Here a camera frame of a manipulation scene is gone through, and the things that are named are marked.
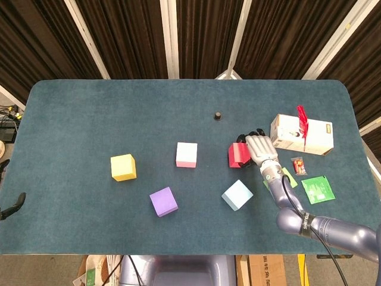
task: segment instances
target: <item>yellow cube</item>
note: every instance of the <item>yellow cube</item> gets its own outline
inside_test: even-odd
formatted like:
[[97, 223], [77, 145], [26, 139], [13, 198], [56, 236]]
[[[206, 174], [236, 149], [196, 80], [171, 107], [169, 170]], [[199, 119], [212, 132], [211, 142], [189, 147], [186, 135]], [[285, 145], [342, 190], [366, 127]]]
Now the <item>yellow cube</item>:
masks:
[[135, 160], [131, 154], [111, 157], [111, 176], [118, 182], [136, 179]]

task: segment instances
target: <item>table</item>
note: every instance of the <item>table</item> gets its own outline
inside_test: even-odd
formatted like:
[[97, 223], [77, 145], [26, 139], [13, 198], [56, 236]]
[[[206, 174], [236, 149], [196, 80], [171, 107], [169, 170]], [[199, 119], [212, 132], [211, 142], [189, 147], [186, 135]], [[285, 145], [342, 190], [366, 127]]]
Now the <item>table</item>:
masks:
[[[269, 133], [276, 114], [333, 123], [327, 156], [278, 150], [282, 166], [303, 156], [307, 177], [326, 175], [336, 199], [315, 215], [376, 229], [381, 210], [351, 101], [334, 80], [44, 80], [31, 90], [0, 192], [23, 208], [0, 223], [0, 253], [325, 253], [278, 230], [278, 212], [258, 167], [230, 169], [240, 133]], [[214, 113], [222, 112], [220, 121]], [[177, 142], [198, 143], [196, 169], [177, 168]], [[138, 178], [116, 182], [110, 157], [133, 154]], [[253, 193], [233, 212], [222, 193], [240, 179]], [[157, 217], [149, 194], [169, 186], [179, 209]]]

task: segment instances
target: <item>robotic arm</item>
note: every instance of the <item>robotic arm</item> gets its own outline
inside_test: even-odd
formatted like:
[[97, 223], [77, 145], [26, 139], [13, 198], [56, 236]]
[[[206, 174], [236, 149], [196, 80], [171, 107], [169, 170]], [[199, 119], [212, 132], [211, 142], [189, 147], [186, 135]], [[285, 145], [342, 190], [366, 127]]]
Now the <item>robotic arm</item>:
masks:
[[269, 137], [260, 133], [251, 132], [245, 136], [250, 155], [254, 163], [260, 167], [263, 178], [270, 187], [271, 195], [280, 209], [276, 218], [278, 227], [288, 234], [302, 235], [318, 240], [313, 228], [319, 237], [333, 247], [341, 248], [357, 256], [379, 263], [379, 277], [376, 285], [381, 285], [381, 225], [377, 234], [364, 225], [357, 225], [343, 220], [324, 216], [313, 216], [306, 212], [296, 197], [288, 180], [283, 180], [284, 173], [278, 161], [278, 154]]

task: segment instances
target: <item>green package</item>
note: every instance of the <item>green package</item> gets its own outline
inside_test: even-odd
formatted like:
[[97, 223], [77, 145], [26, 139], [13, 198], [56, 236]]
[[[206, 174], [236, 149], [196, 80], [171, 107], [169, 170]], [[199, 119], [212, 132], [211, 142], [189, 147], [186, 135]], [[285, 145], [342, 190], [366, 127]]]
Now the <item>green package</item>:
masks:
[[302, 184], [311, 204], [335, 199], [335, 195], [325, 176], [303, 180]]
[[86, 286], [94, 286], [95, 285], [95, 268], [89, 269], [86, 272]]
[[[291, 184], [291, 187], [294, 188], [298, 185], [298, 183], [296, 182], [296, 180], [291, 176], [290, 172], [288, 172], [288, 170], [286, 168], [282, 168], [283, 170], [283, 173], [285, 175], [288, 175], [288, 177], [290, 178], [290, 184]], [[266, 188], [268, 190], [270, 190], [270, 188], [268, 187], [268, 183], [267, 181], [263, 181], [263, 184], [266, 186]]]

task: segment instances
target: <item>purple cube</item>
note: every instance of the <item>purple cube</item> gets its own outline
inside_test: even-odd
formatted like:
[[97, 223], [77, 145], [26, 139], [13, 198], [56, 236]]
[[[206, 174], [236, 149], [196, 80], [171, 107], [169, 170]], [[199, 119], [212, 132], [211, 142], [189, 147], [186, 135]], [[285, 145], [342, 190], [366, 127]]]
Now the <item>purple cube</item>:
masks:
[[159, 217], [165, 216], [178, 209], [169, 186], [161, 191], [149, 195], [149, 197], [151, 198], [156, 214]]

